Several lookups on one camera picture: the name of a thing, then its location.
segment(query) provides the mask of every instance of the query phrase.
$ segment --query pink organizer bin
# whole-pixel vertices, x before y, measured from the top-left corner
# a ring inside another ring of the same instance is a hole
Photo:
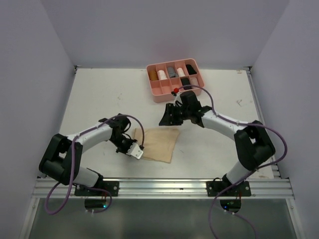
[[[197,72],[197,74],[189,75],[186,65],[189,64],[193,67],[193,69]],[[177,69],[182,68],[183,72],[185,74],[184,77],[174,77],[169,78],[167,67],[173,67],[176,74],[178,74]],[[172,101],[174,100],[174,96],[171,94],[171,92],[175,88],[179,88],[182,86],[182,83],[180,81],[181,78],[188,78],[190,83],[194,82],[193,78],[197,79],[198,85],[201,87],[204,87],[203,78],[199,72],[198,65],[194,59],[184,59],[184,60],[178,60],[178,61],[169,61],[169,62],[163,62],[153,65],[148,65],[146,67],[146,70],[148,72],[149,76],[149,83],[153,95],[153,100],[156,103],[164,102],[164,101]],[[150,80],[150,71],[156,71],[158,73],[159,70],[163,70],[166,74],[167,79],[166,80],[160,80],[160,76],[158,74],[158,80],[157,81],[151,81]],[[198,96],[201,93],[201,89],[193,87],[193,89],[189,91],[194,91],[195,94]]]

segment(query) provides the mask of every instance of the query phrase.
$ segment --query robotic arm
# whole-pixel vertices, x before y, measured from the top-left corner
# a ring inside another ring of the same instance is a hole
[[[184,120],[190,120],[200,127],[215,130],[235,141],[239,161],[223,176],[222,183],[215,188],[218,192],[236,183],[247,173],[256,170],[259,165],[275,154],[275,148],[264,128],[241,126],[239,123],[248,122],[227,116],[224,118],[238,124],[219,118],[213,113],[211,107],[201,106],[193,91],[175,93],[175,96],[174,104],[166,104],[164,116],[159,122],[160,126],[182,125]],[[257,120],[252,123],[262,124]]]
[[[40,162],[39,170],[59,183],[68,185],[71,175],[71,144],[74,137],[79,136],[75,141],[73,183],[86,187],[103,188],[102,175],[91,169],[80,167],[81,156],[86,150],[102,141],[109,140],[117,147],[116,152],[133,156],[136,159],[140,159],[143,154],[143,147],[137,144],[137,140],[124,136],[126,128],[131,126],[131,122],[127,117],[117,117],[102,124],[106,120],[99,120],[93,130],[89,128],[68,136],[54,135]]]

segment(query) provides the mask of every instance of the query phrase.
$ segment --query metal frame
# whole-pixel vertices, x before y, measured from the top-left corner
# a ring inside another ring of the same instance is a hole
[[[257,114],[261,122],[264,117],[256,95],[250,70],[245,69],[251,87]],[[281,179],[277,165],[272,166],[274,179],[249,179],[252,196],[245,199],[286,199],[288,210],[298,239],[306,239],[299,214],[296,210],[294,195],[289,179]],[[206,181],[212,179],[143,179],[143,178],[105,178],[120,182],[119,194],[114,199],[212,199],[206,191]],[[56,184],[51,178],[37,179],[27,211],[20,238],[28,238],[35,218],[40,198],[46,198],[49,190]],[[72,189],[70,198],[83,199],[87,197],[74,196]],[[51,198],[64,198],[67,186],[59,185]]]

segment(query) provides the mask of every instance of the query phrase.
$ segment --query beige cloth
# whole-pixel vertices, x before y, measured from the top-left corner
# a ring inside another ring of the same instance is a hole
[[[146,129],[142,158],[170,163],[178,135],[179,130],[175,127]],[[142,142],[142,131],[140,128],[135,129],[134,139],[137,139],[139,143]]]

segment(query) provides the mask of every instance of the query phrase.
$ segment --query black mounting bracket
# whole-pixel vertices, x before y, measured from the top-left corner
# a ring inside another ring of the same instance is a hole
[[[206,182],[206,190],[208,197],[215,197],[221,190],[220,189],[223,181],[207,181]],[[221,195],[221,197],[237,197],[241,194],[241,197],[250,197],[251,191],[248,181],[244,181],[234,188],[226,191]]]
[[[106,191],[110,192],[112,197],[117,197],[119,194],[119,187],[120,187],[119,181],[103,181],[99,186],[100,188],[103,188]],[[79,189],[77,187],[75,188],[74,195],[84,196],[84,197],[96,197],[96,196],[104,195],[104,192],[93,191],[83,186],[80,186]]]

